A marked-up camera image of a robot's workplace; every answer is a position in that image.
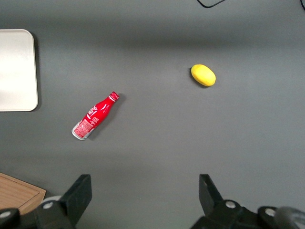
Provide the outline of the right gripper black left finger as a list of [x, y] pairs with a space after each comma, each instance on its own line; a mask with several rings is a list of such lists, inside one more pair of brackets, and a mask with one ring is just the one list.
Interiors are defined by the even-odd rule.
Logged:
[[35, 210], [39, 229], [74, 229], [92, 199], [89, 174], [80, 175], [60, 197], [43, 201]]

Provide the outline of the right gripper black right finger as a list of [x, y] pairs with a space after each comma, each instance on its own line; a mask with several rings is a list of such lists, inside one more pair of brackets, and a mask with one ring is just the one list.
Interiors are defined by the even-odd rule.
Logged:
[[242, 207], [233, 200], [224, 200], [208, 174], [199, 176], [199, 200], [204, 212], [193, 229], [232, 229], [242, 214]]

